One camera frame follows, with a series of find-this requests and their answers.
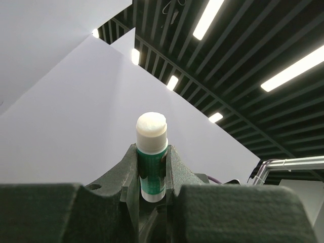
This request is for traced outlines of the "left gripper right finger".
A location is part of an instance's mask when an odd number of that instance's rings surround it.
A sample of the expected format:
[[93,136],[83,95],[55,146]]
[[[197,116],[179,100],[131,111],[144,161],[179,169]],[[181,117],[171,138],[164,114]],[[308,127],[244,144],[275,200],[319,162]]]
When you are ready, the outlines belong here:
[[316,242],[291,189],[205,183],[172,145],[166,166],[168,242]]

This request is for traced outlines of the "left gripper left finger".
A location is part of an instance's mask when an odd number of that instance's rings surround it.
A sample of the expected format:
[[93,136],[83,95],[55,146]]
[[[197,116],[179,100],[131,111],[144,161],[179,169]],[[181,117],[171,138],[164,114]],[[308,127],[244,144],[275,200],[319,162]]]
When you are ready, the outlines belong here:
[[2,184],[1,242],[137,242],[137,149],[92,183]]

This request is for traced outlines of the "green white glue stick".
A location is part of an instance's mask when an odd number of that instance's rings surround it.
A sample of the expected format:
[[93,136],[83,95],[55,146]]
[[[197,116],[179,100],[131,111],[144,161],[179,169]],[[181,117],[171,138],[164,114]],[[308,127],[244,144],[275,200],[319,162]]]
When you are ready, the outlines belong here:
[[142,114],[136,123],[136,147],[141,195],[150,203],[166,193],[167,120],[158,112]]

